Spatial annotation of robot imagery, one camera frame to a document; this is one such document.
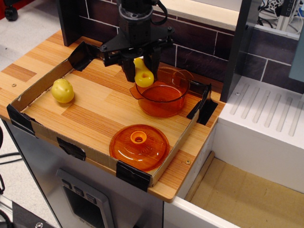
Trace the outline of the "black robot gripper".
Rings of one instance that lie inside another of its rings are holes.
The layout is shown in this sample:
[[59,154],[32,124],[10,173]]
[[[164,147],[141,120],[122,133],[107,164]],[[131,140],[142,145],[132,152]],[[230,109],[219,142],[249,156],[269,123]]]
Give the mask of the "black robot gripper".
[[153,21],[153,4],[118,4],[118,34],[102,44],[101,56],[105,66],[122,65],[129,82],[135,82],[135,64],[137,57],[143,57],[145,66],[157,80],[161,53],[173,45],[173,27],[164,27],[168,12],[164,5],[158,5],[165,17]]

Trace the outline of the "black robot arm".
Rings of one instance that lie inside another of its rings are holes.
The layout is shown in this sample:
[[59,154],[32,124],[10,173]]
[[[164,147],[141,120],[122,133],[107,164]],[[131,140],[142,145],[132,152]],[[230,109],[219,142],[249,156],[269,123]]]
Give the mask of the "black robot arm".
[[163,27],[166,17],[152,20],[154,6],[168,13],[159,0],[117,1],[118,34],[100,47],[104,65],[120,65],[129,82],[135,81],[136,58],[143,57],[146,67],[157,77],[162,51],[173,46],[174,28]]

